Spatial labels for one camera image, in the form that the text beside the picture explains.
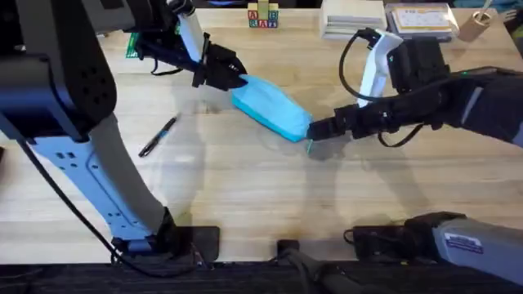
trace wooden table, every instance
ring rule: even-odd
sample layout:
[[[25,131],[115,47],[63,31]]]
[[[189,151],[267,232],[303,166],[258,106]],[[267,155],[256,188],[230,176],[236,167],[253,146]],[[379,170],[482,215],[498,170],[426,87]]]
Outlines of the wooden table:
[[[458,22],[470,10],[454,10]],[[198,10],[215,43],[238,52],[249,73],[280,85],[316,118],[355,100],[340,86],[345,42],[317,32],[317,10],[282,10],[277,30],[249,29],[242,10]],[[523,229],[523,150],[467,131],[426,129],[400,149],[376,138],[291,144],[234,109],[230,94],[190,87],[191,75],[156,78],[152,62],[124,59],[127,36],[101,40],[118,84],[116,114],[128,151],[178,224],[219,225],[221,261],[261,261],[280,238],[299,238],[314,257],[347,259],[342,231],[425,212],[466,213]],[[442,45],[452,70],[496,65],[523,70],[496,21],[478,40]],[[346,63],[358,85],[368,51],[355,44]],[[140,148],[177,111],[183,114],[148,158]],[[403,130],[395,139],[409,131]],[[0,164],[0,262],[107,262],[109,255],[54,195],[16,147]],[[51,174],[110,238],[103,220],[50,164]]]

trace white box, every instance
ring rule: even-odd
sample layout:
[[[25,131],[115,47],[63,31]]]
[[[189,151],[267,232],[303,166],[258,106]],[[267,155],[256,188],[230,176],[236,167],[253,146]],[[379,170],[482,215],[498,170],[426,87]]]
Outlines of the white box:
[[[348,40],[358,29],[385,29],[383,1],[323,0],[320,37]]]

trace stack of blocks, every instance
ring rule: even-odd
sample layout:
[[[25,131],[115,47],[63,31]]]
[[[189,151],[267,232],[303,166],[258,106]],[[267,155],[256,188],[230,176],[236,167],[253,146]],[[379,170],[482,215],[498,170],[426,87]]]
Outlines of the stack of blocks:
[[[247,7],[248,26],[251,28],[278,28],[278,3],[269,0],[258,0]]]

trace pen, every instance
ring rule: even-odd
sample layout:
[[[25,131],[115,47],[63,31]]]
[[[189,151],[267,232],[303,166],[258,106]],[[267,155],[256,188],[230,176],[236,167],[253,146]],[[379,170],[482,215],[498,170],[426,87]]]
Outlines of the pen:
[[[140,151],[138,156],[143,158],[143,157],[149,155],[149,153],[151,151],[153,151],[154,147],[156,147],[156,145],[160,142],[160,140],[167,135],[169,129],[177,121],[177,119],[178,119],[177,115],[174,118],[169,119],[169,121],[165,124],[165,126],[162,127],[162,129],[158,132],[158,134],[156,134],[156,136],[154,136],[153,139],[151,139],[149,141],[149,143],[147,143],[147,145],[144,147],[144,149],[142,149]]]

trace small cup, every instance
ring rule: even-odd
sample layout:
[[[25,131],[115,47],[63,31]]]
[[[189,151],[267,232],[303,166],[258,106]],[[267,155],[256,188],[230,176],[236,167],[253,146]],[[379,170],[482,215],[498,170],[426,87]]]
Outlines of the small cup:
[[[492,22],[492,17],[488,13],[484,13],[481,20],[477,19],[480,14],[479,11],[472,13],[471,17],[461,25],[459,28],[458,38],[465,42],[472,42],[476,40]]]

